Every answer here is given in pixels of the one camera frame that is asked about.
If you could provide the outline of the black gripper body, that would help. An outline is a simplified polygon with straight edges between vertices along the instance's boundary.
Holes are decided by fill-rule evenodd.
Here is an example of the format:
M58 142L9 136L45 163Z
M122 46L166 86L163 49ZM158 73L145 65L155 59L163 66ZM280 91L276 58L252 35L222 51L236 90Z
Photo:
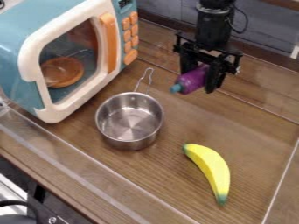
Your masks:
M234 3L199 3L195 32L177 32L174 44L179 55L182 51L194 53L199 64L219 61L230 74L238 72L244 57L244 52L230 44L232 32L244 32L234 27L237 10Z

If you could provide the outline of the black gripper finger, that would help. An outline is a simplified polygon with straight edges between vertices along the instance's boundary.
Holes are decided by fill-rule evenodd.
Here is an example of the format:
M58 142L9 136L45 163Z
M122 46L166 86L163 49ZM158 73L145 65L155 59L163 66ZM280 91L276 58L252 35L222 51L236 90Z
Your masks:
M182 74L189 73L199 66L197 55L193 52L181 52L181 68Z
M226 75L226 67L219 61L214 61L206 75L205 90L207 94L211 94L222 86Z

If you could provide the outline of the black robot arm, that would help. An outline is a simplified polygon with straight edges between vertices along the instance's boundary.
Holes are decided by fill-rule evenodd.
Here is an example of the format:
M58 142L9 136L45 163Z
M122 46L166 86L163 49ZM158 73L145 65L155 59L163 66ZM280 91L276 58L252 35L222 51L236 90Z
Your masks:
M201 0L197 5L195 33L179 31L173 50L181 56L181 76L170 88L173 93L190 94L205 88L211 94L241 69L244 52L230 44L237 0Z

